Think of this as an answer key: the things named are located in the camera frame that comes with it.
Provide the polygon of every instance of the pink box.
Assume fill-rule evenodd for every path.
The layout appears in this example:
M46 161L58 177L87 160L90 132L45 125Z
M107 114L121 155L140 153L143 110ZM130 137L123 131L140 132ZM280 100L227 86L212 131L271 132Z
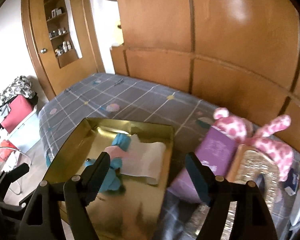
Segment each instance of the pink box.
M229 138L217 127L212 126L202 143L195 150L195 155L215 175L226 176L237 148L236 141ZM178 174L168 190L187 202L201 202L186 168Z
M18 95L9 106L11 111L1 125L8 133L11 133L32 112L33 106L22 95Z

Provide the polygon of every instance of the pink stuffed animal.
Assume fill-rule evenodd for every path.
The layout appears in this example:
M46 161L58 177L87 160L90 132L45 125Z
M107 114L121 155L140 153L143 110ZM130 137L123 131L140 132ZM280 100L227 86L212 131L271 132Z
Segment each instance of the pink stuffed animal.
M278 165L280 181L287 179L293 161L292 148L286 143L265 137L288 128L291 124L290 116L286 114L278 116L269 124L259 128L252 138L249 138L252 134L252 123L241 117L229 116L228 109L217 108L213 117L216 119L213 126L225 132L239 144L255 147L267 154Z
M226 108L217 108L213 118L216 120L213 126L218 127L239 144L244 143L246 138L252 135L252 123L235 115L229 116Z
M280 115L273 119L269 124L259 128L252 138L247 138L245 141L245 144L266 153L278 165L280 181L287 180L293 162L293 150L286 143L274 141L265 137L285 130L290 124L290 116L286 114Z

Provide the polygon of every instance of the wardrobe door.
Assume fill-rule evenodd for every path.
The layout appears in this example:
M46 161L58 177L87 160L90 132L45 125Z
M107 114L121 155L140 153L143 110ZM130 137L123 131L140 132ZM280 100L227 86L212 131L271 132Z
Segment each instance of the wardrobe door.
M37 50L55 94L97 72L82 0L29 4Z

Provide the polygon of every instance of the plush toy ear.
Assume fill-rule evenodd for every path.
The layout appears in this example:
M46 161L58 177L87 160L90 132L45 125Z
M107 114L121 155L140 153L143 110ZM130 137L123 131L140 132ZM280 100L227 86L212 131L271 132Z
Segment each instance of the plush toy ear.
M219 107L216 110L214 110L213 118L214 120L218 120L220 118L228 117L229 116L229 110L225 107Z
M273 119L270 123L259 128L254 134L254 138L268 137L276 132L287 129L291 124L291 118L287 114L283 114Z

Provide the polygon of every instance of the bed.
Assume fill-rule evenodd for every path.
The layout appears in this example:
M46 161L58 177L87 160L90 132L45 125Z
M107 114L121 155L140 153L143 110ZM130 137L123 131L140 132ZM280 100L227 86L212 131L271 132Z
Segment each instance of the bed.
M118 104L119 111L108 106ZM168 184L184 167L184 157L194 151L209 127L197 120L213 123L215 105L169 87L131 77L96 73L69 87L46 104L39 113L40 136L49 166L68 136L84 117L103 117L172 125L174 149ZM295 152L293 167L300 170L300 154ZM287 235L294 197L283 190L274 205L272 217L278 237ZM197 205L180 201L166 192L153 239L187 239L183 231Z

